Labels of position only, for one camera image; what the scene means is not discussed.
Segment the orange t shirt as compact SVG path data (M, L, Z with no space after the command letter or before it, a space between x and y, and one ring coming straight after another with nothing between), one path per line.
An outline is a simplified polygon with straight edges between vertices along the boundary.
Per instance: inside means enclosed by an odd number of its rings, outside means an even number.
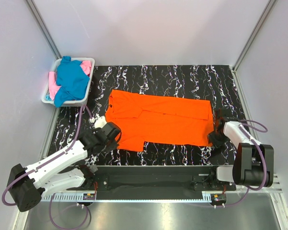
M119 149L143 151L145 142L210 147L210 101L112 90L106 120L122 132Z

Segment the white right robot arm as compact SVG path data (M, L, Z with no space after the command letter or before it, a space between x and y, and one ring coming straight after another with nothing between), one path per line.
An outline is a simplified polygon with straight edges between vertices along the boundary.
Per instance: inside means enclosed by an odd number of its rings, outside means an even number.
M250 127L256 131L263 130L248 124L249 120L233 117L228 109L217 109L214 130L207 139L215 148L224 146L231 141L237 150L232 166L215 166L208 177L209 187L219 190L225 183L243 185L258 191L263 187L271 187L274 180L274 148L255 139L247 130Z

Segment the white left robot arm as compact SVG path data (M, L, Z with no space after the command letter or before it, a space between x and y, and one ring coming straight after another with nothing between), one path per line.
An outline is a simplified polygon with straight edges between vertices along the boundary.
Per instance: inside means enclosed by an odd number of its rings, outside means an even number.
M34 164L12 167L7 189L13 198L7 206L17 206L20 212L34 208L43 198L64 190L88 190L95 182L94 172L77 163L105 150L114 150L121 139L121 129L112 122L104 122L91 131L79 134L71 144Z

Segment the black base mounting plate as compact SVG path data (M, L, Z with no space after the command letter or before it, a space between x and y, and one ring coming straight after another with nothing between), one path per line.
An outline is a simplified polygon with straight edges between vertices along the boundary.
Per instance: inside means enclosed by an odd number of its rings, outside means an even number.
M96 191L97 200L183 202L203 199L202 192L235 191L232 183L217 182L214 166L98 166L88 186L71 190Z

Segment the blue t shirt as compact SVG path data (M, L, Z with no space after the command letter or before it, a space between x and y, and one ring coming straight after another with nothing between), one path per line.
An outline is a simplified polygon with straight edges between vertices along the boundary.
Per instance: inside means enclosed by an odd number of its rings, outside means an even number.
M79 101L84 99L89 76L84 73L81 61L71 60L70 56L63 56L57 67L57 86L60 89L55 95L54 105L61 107L66 101Z

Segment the light blue garment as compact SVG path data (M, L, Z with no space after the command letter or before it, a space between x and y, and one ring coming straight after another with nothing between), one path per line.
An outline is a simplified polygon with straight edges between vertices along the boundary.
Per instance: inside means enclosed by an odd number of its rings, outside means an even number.
M52 101L52 99L51 99L51 97L50 97L49 94L47 94L47 95L45 96L45 100L46 100L46 101Z

